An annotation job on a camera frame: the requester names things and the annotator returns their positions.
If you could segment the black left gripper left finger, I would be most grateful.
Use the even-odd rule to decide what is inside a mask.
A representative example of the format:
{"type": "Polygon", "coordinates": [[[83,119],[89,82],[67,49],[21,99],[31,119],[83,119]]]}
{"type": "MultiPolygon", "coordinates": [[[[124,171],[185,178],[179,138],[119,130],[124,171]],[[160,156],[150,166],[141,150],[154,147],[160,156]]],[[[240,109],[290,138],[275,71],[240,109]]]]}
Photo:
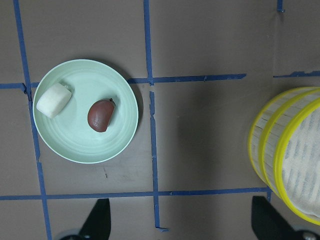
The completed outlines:
{"type": "Polygon", "coordinates": [[[111,234],[111,208],[108,198],[98,199],[79,235],[83,240],[108,240],[111,234]]]}

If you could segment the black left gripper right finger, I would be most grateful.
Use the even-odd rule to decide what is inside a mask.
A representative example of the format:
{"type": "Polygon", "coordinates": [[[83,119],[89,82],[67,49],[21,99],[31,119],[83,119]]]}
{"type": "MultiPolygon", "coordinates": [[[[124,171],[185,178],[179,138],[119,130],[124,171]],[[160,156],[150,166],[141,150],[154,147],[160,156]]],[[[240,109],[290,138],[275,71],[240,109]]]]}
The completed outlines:
{"type": "Polygon", "coordinates": [[[253,196],[251,227],[258,240],[296,240],[296,231],[264,196],[253,196]]]}

